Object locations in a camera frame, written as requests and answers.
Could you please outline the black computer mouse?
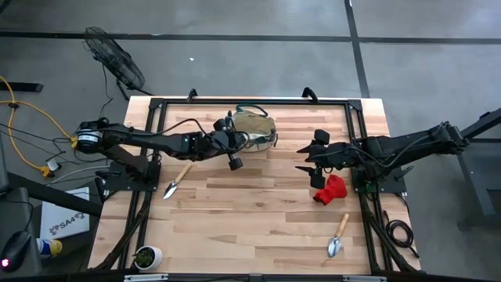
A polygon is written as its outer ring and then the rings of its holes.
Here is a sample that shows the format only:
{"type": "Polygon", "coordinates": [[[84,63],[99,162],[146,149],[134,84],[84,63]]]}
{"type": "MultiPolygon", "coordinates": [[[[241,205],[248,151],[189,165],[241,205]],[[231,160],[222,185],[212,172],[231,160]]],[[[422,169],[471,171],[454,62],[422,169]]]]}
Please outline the black computer mouse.
{"type": "Polygon", "coordinates": [[[5,243],[0,253],[0,270],[13,272],[20,268],[31,242],[31,235],[25,231],[15,232],[5,243]]]}

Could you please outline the wide-blade wooden-handled trowel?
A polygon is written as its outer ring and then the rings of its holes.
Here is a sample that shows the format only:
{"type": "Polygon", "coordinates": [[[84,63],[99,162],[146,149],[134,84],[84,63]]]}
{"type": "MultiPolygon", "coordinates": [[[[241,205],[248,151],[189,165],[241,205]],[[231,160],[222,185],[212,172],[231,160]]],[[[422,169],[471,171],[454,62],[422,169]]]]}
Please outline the wide-blade wooden-handled trowel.
{"type": "Polygon", "coordinates": [[[330,242],[327,245],[327,254],[330,258],[333,258],[341,249],[342,245],[341,236],[348,223],[348,220],[349,220],[349,214],[345,213],[337,228],[336,233],[334,234],[334,236],[331,238],[330,242]]]}

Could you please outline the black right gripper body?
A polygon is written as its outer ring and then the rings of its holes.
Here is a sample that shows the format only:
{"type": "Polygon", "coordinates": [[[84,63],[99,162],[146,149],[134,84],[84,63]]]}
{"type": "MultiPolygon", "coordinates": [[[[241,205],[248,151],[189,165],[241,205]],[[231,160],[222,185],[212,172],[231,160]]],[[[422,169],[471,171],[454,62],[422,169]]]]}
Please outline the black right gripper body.
{"type": "Polygon", "coordinates": [[[359,154],[350,143],[333,143],[317,154],[317,163],[323,168],[354,168],[359,164],[359,154]]]}

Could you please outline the white printed box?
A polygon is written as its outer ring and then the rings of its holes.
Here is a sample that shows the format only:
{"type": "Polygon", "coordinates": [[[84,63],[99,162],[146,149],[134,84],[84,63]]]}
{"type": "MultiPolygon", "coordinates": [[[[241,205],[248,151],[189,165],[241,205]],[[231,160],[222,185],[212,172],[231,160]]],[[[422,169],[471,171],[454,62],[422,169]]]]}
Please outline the white printed box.
{"type": "Polygon", "coordinates": [[[41,239],[62,239],[90,230],[89,215],[49,202],[41,206],[41,239]]]}

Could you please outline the red gardening glove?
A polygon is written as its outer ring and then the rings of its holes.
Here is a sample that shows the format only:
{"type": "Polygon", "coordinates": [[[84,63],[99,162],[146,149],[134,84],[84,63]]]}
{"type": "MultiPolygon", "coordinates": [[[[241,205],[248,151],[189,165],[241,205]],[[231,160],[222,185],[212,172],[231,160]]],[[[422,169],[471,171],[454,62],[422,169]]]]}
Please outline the red gardening glove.
{"type": "Polygon", "coordinates": [[[325,187],[315,193],[313,200],[326,206],[335,199],[346,198],[347,195],[345,181],[337,175],[330,175],[325,187]]]}

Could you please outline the black floor fan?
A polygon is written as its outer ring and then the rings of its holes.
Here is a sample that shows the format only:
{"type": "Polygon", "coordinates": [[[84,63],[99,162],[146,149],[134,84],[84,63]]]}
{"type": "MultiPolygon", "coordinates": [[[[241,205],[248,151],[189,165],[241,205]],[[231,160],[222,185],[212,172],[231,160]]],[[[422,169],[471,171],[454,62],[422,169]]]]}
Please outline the black floor fan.
{"type": "Polygon", "coordinates": [[[86,27],[84,40],[94,60],[100,62],[115,77],[116,85],[126,101],[130,97],[125,89],[152,95],[143,89],[146,79],[132,56],[102,28],[86,27]]]}

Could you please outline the black rig support beam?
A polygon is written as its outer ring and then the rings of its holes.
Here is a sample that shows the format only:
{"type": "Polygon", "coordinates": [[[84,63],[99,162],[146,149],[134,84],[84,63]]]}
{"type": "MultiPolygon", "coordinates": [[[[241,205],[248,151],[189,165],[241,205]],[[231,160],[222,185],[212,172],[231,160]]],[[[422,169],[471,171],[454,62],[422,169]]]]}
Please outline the black rig support beam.
{"type": "Polygon", "coordinates": [[[498,125],[501,125],[501,108],[481,115],[461,131],[470,146],[458,156],[458,162],[481,210],[480,215],[468,216],[457,223],[461,231],[501,229],[501,138],[480,137],[498,125]]]}
{"type": "Polygon", "coordinates": [[[87,215],[101,216],[101,204],[82,199],[78,195],[44,186],[11,172],[0,173],[0,193],[4,191],[16,191],[20,194],[19,198],[21,200],[33,198],[87,215]]]}

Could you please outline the white potted plant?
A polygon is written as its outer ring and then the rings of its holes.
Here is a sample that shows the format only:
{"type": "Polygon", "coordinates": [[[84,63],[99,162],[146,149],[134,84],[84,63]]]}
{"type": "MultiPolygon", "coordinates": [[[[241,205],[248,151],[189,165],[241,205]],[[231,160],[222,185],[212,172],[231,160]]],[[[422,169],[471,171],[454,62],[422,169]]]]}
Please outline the white potted plant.
{"type": "Polygon", "coordinates": [[[163,259],[163,252],[157,247],[142,246],[133,255],[133,265],[140,270],[156,269],[163,259]]]}

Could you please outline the blue yellow bottle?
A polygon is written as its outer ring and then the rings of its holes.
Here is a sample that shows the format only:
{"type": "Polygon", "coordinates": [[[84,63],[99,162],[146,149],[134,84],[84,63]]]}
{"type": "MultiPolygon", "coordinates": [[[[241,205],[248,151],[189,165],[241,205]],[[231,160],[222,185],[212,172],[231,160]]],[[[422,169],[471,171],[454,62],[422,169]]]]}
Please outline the blue yellow bottle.
{"type": "Polygon", "coordinates": [[[41,259],[48,259],[58,256],[63,250],[60,240],[37,238],[38,254],[41,259]]]}

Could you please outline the narrow-blade wooden-handled trowel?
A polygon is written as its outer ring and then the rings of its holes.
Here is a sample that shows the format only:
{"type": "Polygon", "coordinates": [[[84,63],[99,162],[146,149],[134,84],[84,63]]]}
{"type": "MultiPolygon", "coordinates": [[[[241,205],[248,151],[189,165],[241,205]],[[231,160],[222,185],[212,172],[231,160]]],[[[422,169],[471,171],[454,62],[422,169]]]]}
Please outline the narrow-blade wooden-handled trowel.
{"type": "Polygon", "coordinates": [[[175,191],[178,189],[178,184],[182,181],[186,173],[191,169],[192,165],[192,162],[187,163],[185,167],[180,171],[180,173],[176,176],[176,178],[168,185],[167,189],[164,191],[164,200],[167,200],[175,193],[175,191]]]}

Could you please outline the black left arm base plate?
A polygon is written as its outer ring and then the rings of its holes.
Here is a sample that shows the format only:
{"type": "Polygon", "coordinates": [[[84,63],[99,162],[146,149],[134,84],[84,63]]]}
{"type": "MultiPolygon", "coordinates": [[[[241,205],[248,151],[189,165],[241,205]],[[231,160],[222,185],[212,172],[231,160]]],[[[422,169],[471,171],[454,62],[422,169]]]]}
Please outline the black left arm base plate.
{"type": "Polygon", "coordinates": [[[109,171],[103,174],[106,180],[104,188],[114,191],[153,192],[158,187],[160,170],[160,162],[150,161],[144,169],[112,162],[109,171]]]}

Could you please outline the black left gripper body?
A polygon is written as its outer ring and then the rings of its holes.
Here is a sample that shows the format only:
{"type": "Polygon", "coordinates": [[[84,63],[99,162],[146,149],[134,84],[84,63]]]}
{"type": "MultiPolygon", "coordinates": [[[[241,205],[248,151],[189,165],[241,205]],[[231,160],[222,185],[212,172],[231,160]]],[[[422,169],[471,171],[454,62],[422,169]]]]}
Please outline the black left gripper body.
{"type": "Polygon", "coordinates": [[[207,160],[223,154],[233,154],[232,135],[226,132],[211,132],[195,138],[191,153],[192,160],[207,160]]]}

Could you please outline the beige green-trimmed gardening bag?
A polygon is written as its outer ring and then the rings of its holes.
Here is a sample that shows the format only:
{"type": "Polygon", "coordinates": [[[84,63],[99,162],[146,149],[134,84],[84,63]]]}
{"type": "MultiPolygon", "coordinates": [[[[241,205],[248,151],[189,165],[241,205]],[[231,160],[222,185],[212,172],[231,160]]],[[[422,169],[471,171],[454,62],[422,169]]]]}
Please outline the beige green-trimmed gardening bag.
{"type": "Polygon", "coordinates": [[[278,132],[274,119],[262,107],[253,103],[240,103],[228,111],[232,126],[246,136],[242,151],[254,153],[276,147],[278,132]]]}

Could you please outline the black table frame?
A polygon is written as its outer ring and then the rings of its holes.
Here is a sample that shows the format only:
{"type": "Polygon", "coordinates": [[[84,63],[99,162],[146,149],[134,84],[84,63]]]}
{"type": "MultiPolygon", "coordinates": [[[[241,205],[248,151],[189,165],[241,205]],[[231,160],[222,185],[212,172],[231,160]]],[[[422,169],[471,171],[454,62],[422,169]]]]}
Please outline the black table frame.
{"type": "Polygon", "coordinates": [[[165,188],[186,163],[161,160],[160,189],[151,200],[144,244],[159,248],[159,270],[166,273],[367,274],[369,255],[386,266],[388,254],[378,239],[367,240],[359,195],[324,206],[313,200],[305,156],[317,128],[334,142],[389,133],[380,99],[254,97],[274,119],[276,147],[241,154],[243,167],[229,169],[227,157],[192,165],[174,195],[165,188]],[[345,213],[348,223],[341,249],[327,245],[345,213]]]}

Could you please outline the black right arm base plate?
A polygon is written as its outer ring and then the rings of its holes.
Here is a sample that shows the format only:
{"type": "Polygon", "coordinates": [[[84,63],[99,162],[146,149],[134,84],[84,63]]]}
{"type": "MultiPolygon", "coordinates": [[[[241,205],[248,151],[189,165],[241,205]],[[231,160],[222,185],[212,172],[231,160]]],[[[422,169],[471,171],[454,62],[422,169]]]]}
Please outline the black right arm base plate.
{"type": "Polygon", "coordinates": [[[413,165],[403,169],[402,167],[392,170],[388,175],[378,180],[369,181],[366,179],[362,168],[351,168],[351,183],[356,193],[393,193],[407,196],[407,188],[404,177],[412,169],[413,165]]]}

